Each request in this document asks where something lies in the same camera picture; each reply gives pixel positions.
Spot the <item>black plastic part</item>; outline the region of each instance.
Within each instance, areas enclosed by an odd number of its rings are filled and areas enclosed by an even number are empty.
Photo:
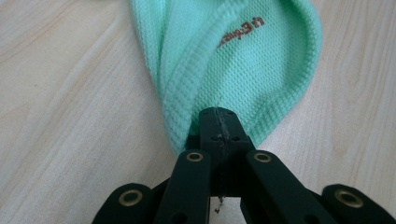
[[[209,219],[210,156],[184,151],[163,193],[154,223],[207,223]]]
[[[357,189],[331,185],[323,190],[321,198],[340,223],[396,223],[387,211]]]
[[[356,189],[333,185],[322,196],[306,189],[276,155],[255,150],[233,111],[211,107],[199,119],[200,135],[189,136],[168,180],[154,189],[116,189],[93,223],[207,223],[212,195],[241,197],[247,224],[396,224]],[[125,196],[131,190],[141,193],[132,205],[137,194]]]
[[[273,153],[249,152],[245,173],[245,197],[259,201],[272,223],[337,223]]]
[[[245,155],[255,147],[231,110],[211,107],[199,113],[200,149],[212,157],[211,195],[240,197]]]
[[[120,203],[120,197],[124,192],[129,190],[138,190],[141,192],[141,200],[134,205],[122,205]],[[132,197],[137,197],[135,193],[131,193]],[[128,195],[123,197],[127,203],[132,201],[134,198],[129,199]],[[105,223],[150,223],[148,214],[150,213],[150,206],[152,202],[151,190],[140,184],[127,184],[118,189],[114,190],[107,198],[105,204],[97,213],[93,224],[105,224]]]

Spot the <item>mint green fabric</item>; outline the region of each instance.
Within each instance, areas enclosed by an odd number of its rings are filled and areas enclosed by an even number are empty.
[[[177,154],[211,106],[234,111],[257,146],[317,66],[321,28],[307,0],[131,0],[131,9]]]

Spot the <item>wood grain surface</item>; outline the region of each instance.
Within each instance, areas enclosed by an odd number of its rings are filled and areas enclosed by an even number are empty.
[[[314,0],[308,91],[259,146],[320,193],[396,216],[396,1]],[[108,195],[175,165],[127,0],[0,0],[0,223],[91,223]],[[244,223],[236,199],[211,223]]]

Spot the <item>towel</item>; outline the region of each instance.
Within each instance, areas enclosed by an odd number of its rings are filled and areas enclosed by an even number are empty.
[[[234,111],[257,146],[296,105],[318,63],[308,0],[131,0],[132,20],[176,154],[198,113]]]

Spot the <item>circular hole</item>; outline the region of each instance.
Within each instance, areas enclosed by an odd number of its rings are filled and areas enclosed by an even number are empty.
[[[319,219],[312,215],[305,216],[304,221],[305,221],[305,223],[308,223],[308,224],[319,224],[320,223]]]
[[[198,152],[191,152],[187,155],[187,160],[189,161],[201,161],[204,156]]]
[[[344,201],[348,202],[348,203],[356,203],[356,202],[357,202],[357,201],[356,201],[356,198],[352,197],[352,196],[349,195],[349,194],[342,194],[342,195],[341,195],[341,198],[342,198]]]
[[[137,193],[128,193],[124,196],[124,200],[125,202],[130,203],[136,200],[138,196],[139,195]]]
[[[271,160],[271,157],[266,153],[258,152],[254,155],[254,159],[260,162],[269,162]]]
[[[119,197],[119,203],[123,206],[134,206],[142,201],[143,194],[138,189],[124,191]]]
[[[363,206],[363,201],[361,198],[349,191],[338,189],[335,191],[334,195],[340,203],[343,203],[349,207],[360,208]]]
[[[187,223],[187,216],[184,213],[177,213],[172,216],[172,222],[176,224]]]

